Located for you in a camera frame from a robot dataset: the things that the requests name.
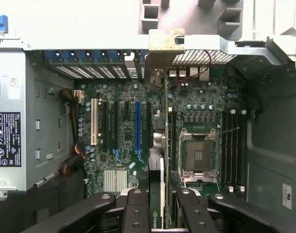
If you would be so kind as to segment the open Dell PC case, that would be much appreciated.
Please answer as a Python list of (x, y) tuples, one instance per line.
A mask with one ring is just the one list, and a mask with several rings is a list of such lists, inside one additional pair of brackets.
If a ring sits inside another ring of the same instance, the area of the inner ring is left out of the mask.
[[(271, 214), (296, 224), (296, 28), (267, 38), (231, 41), (219, 35), (186, 35), (175, 42), (184, 45), (172, 67), (233, 67), (245, 79), (246, 162), (245, 192), (231, 194)], [(21, 49), (26, 56), (26, 191), (0, 192), (0, 233), (22, 233), (26, 228), (27, 192), (52, 178), (83, 170), (84, 153), (78, 138), (79, 83), (143, 81), (145, 62), (139, 50), (149, 49), (148, 34), (124, 37), (101, 35), (94, 40), (53, 37), (52, 43), (32, 47), (19, 38), (0, 33), (0, 50)], [(56, 51), (48, 60), (45, 50)], [(72, 60), (63, 60), (60, 50), (69, 50)], [(80, 61), (76, 50), (88, 50)], [(101, 50), (106, 60), (97, 62), (92, 50)], [(123, 61), (109, 61), (108, 51), (117, 50)], [(125, 61), (124, 50), (134, 59)], [(169, 183), (168, 228), (162, 228), (160, 213), (161, 169), (159, 149), (152, 149), (148, 162), (148, 204), (151, 233), (189, 233), (177, 209)], [(208, 201), (198, 190), (202, 201)]]

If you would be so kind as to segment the thin locking lever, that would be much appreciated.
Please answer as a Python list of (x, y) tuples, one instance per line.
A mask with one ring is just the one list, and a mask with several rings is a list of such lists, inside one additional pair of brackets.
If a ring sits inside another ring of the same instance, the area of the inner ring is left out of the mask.
[(224, 134), (224, 133), (230, 133), (230, 132), (233, 132), (233, 131), (236, 131), (236, 130), (239, 130), (239, 129), (240, 129), (240, 127), (235, 127), (233, 129), (229, 129), (229, 130), (219, 132), (218, 135), (221, 135), (221, 134)]

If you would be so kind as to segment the grey power supply unit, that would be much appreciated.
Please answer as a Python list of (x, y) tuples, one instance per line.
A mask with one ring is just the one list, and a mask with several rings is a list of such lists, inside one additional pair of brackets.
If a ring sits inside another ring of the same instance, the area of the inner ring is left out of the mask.
[(0, 50), (0, 192), (26, 191), (26, 56)]

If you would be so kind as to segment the blue expansion slot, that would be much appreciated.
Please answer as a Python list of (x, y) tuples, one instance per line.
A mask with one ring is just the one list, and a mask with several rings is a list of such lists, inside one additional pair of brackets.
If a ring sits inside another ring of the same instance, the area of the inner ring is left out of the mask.
[(134, 142), (134, 153), (137, 159), (142, 164), (145, 164), (145, 160), (142, 156), (142, 127), (143, 127), (143, 107), (142, 102), (137, 100), (135, 102), (135, 142)]

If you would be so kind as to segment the white PCI expansion slot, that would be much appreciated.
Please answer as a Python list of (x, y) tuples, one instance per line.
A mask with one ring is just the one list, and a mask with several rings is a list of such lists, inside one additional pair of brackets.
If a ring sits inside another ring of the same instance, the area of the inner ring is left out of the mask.
[(91, 145), (98, 144), (98, 99), (91, 99)]

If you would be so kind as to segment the black RAM slot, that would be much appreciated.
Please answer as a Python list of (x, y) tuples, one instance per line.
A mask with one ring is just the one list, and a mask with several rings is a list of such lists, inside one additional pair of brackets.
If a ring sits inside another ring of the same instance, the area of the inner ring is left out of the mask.
[(222, 113), (222, 187), (227, 183), (227, 114)]
[(245, 162), (246, 162), (246, 114), (240, 114), (240, 180), (239, 191), (245, 192)]
[(237, 180), (238, 180), (238, 115), (233, 115), (233, 191), (236, 191)]
[[(232, 130), (232, 114), (229, 114), (228, 130)], [(229, 171), (228, 171), (228, 190), (229, 193), (233, 193), (232, 186), (232, 132), (228, 132), (228, 152), (229, 152)]]

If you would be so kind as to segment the green motherboard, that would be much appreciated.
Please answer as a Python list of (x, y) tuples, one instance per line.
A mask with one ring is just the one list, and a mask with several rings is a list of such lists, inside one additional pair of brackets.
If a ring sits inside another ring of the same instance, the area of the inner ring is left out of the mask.
[[(215, 128), (222, 132), (222, 113), (238, 115), (246, 111), (244, 97), (245, 79), (233, 67), (172, 67), (168, 77), (168, 115), (177, 112), (176, 121), (176, 169), (178, 173), (178, 142), (181, 130), (205, 132)], [(149, 153), (161, 147), (162, 134), (156, 132), (164, 128), (164, 119), (160, 115), (163, 96), (161, 91), (151, 89), (143, 81), (102, 81), (81, 82), (78, 90), (79, 116), (78, 138), (84, 153), (84, 187), (85, 196), (90, 197), (103, 190), (103, 172), (105, 170), (127, 170), (128, 188), (138, 185), (138, 174), (148, 172)], [(91, 145), (91, 99), (98, 99), (98, 144)], [(142, 156), (145, 164), (138, 161), (134, 153), (135, 142), (135, 102), (139, 100), (143, 107)], [(109, 148), (104, 148), (103, 103), (109, 104)], [(130, 103), (130, 114), (124, 114), (124, 104)], [(147, 151), (146, 104), (151, 102), (151, 147)], [(118, 102), (118, 149), (114, 149), (114, 102)], [(214, 191), (228, 190), (229, 152), (227, 133), (227, 183), (222, 187), (222, 135), (219, 136), (219, 174), (218, 183), (190, 183), (187, 188), (198, 190), (205, 197)], [(238, 180), (236, 191), (241, 194), (240, 180), (240, 129), (238, 130)]]

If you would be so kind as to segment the blue case latch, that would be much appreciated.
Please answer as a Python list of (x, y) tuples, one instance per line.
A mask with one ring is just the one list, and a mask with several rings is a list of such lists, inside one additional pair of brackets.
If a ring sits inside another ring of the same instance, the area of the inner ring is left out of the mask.
[(0, 33), (8, 33), (8, 16), (0, 15)]

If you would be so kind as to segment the silver chipset heat sink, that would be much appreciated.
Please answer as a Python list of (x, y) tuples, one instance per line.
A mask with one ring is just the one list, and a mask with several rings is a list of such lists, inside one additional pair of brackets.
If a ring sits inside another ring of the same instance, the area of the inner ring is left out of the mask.
[(128, 188), (127, 170), (105, 170), (103, 172), (103, 190), (104, 192), (120, 193)]

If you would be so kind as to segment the metal socket cover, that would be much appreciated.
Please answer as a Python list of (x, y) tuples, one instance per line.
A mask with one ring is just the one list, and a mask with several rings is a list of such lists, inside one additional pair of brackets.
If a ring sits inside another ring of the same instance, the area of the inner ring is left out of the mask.
[(218, 183), (218, 171), (202, 171), (202, 172), (194, 172), (194, 171), (181, 171), (179, 173), (180, 179), (184, 185), (184, 187), (187, 186), (187, 184), (190, 183)]

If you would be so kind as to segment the black plastic shroud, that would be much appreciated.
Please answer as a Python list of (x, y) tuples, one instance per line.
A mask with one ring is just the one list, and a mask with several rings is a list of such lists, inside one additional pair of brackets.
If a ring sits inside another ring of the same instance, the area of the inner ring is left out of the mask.
[(70, 176), (58, 175), (39, 188), (27, 192), (26, 228), (84, 200), (84, 172), (79, 169)]

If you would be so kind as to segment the CPU socket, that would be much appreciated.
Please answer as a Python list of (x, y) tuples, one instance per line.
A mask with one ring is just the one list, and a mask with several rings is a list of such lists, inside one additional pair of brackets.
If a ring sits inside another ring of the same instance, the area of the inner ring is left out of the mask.
[(219, 136), (215, 128), (192, 132), (183, 128), (178, 142), (178, 174), (181, 171), (218, 171)]

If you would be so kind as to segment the black long expansion slot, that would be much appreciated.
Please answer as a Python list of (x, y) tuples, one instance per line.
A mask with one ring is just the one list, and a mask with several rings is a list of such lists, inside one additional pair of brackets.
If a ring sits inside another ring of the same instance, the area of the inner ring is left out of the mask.
[(118, 102), (114, 102), (114, 149), (118, 149)]
[(104, 148), (109, 148), (109, 104), (108, 102), (103, 103), (103, 120), (104, 120)]
[(151, 102), (148, 101), (146, 104), (146, 117), (147, 117), (147, 122), (146, 122), (146, 128), (147, 128), (147, 136), (146, 136), (146, 143), (147, 143), (147, 151), (149, 151), (151, 147)]

